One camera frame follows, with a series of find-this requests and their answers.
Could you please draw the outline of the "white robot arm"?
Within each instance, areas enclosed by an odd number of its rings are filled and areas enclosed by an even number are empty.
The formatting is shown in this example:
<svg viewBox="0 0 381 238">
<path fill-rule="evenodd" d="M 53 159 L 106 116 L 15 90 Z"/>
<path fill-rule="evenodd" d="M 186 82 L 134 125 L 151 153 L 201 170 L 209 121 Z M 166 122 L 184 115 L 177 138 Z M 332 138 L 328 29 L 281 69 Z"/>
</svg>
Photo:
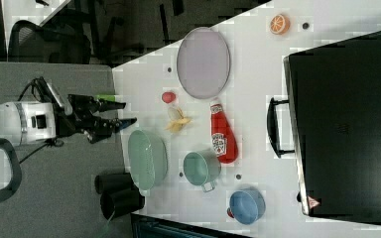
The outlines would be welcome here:
<svg viewBox="0 0 381 238">
<path fill-rule="evenodd" d="M 0 104 L 0 203 L 13 196 L 21 185 L 22 161 L 16 147 L 59 147 L 63 138 L 74 134 L 83 134 L 89 143 L 95 144 L 136 122 L 134 118 L 109 119 L 99 115 L 125 106 L 124 102 L 77 94 L 69 95 L 66 102 L 46 96 L 41 101 Z"/>
</svg>

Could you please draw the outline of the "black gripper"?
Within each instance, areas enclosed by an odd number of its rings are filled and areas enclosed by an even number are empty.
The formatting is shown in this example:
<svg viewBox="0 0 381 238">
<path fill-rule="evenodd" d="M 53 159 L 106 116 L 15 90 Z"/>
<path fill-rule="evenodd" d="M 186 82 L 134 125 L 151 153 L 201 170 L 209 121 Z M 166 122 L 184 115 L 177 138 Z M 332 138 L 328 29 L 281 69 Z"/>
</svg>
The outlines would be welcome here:
<svg viewBox="0 0 381 238">
<path fill-rule="evenodd" d="M 137 118 L 104 119 L 94 116 L 95 112 L 124 109 L 125 102 L 107 101 L 77 94 L 70 94 L 67 99 L 73 112 L 69 116 L 57 114 L 56 134 L 59 138 L 84 133 L 88 142 L 94 144 L 109 138 L 113 132 L 119 133 L 137 122 Z"/>
</svg>

